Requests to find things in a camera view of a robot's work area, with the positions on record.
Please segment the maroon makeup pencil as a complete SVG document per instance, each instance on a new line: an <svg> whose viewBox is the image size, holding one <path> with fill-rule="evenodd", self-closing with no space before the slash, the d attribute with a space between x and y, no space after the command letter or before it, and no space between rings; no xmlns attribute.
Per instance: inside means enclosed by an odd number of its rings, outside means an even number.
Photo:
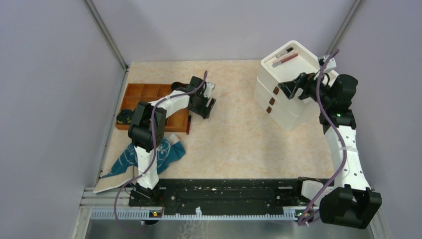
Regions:
<svg viewBox="0 0 422 239"><path fill-rule="evenodd" d="M299 55L298 52L293 52L291 54L287 54L286 56L281 57L280 59L277 59L277 60L273 61L272 67L276 67L276 66L282 65L282 64L284 64L284 63L286 63L286 62L288 62L288 61L296 58L298 55Z"/></svg>

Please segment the white drawer organizer box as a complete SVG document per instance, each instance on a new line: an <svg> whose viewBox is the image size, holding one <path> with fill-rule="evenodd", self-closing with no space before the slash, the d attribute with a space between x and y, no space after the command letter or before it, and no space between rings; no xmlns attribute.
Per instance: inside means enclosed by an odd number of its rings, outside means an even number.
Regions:
<svg viewBox="0 0 422 239"><path fill-rule="evenodd" d="M295 40L260 62L254 98L283 130L292 131L320 113L314 99L300 99L306 80L319 70L318 58Z"/></svg>

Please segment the pink makeup pencil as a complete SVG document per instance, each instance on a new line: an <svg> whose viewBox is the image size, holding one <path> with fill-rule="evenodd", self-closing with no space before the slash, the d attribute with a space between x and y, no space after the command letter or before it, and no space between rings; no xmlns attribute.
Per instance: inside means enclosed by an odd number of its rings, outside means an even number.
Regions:
<svg viewBox="0 0 422 239"><path fill-rule="evenodd" d="M285 57L286 55L288 55L289 54L289 52L288 51L285 51L285 52L283 52L283 53L280 53L280 54L278 54L278 55L276 55L275 57L275 59L273 60L273 64L275 64L275 63L277 63L277 62L279 62L279 61L281 61L281 59L283 58L283 57Z"/></svg>

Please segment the clear glitter gloss tube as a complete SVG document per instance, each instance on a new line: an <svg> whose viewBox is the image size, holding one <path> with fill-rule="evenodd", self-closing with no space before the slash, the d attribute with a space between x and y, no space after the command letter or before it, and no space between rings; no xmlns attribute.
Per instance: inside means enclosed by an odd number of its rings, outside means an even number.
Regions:
<svg viewBox="0 0 422 239"><path fill-rule="evenodd" d="M281 53L276 55L276 58L281 58L282 56L288 54L289 52L293 51L293 47L289 47L286 50L282 51Z"/></svg>

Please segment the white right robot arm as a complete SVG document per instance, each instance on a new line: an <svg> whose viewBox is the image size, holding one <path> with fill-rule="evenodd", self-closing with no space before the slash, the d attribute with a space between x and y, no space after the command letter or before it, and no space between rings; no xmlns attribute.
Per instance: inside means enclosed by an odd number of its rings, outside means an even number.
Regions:
<svg viewBox="0 0 422 239"><path fill-rule="evenodd" d="M326 224L365 229L380 209L382 196L367 182L356 147L356 120L349 107L358 80L340 74L332 85L325 85L322 81L327 76L327 73L301 73L292 81L278 84L289 100L301 89L300 100L311 98L318 103L319 122L336 169L314 196L306 186L292 191L296 204L305 205L310 201L299 216L298 225L316 222L314 216L319 214L319 219Z"/></svg>

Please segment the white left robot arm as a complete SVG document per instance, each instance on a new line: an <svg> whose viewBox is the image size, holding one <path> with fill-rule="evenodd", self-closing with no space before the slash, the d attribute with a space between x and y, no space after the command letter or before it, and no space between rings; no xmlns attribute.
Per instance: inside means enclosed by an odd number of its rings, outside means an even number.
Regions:
<svg viewBox="0 0 422 239"><path fill-rule="evenodd" d="M138 162L135 188L141 200L148 206L159 201L159 177L157 173L157 148L163 140L168 117L179 110L210 117L216 100L211 94L215 85L207 82L208 72L202 78L193 76L188 84L174 82L170 94L151 102L140 101L133 113L128 137L134 145Z"/></svg>

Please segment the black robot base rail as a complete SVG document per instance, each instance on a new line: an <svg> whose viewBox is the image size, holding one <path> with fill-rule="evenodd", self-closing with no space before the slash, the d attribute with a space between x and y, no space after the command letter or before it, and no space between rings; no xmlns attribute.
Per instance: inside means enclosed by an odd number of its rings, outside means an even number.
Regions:
<svg viewBox="0 0 422 239"><path fill-rule="evenodd" d="M154 189L139 184L131 191L130 207L159 207L166 216L282 215L289 206L306 206L301 195L306 177L297 179L161 179Z"/></svg>

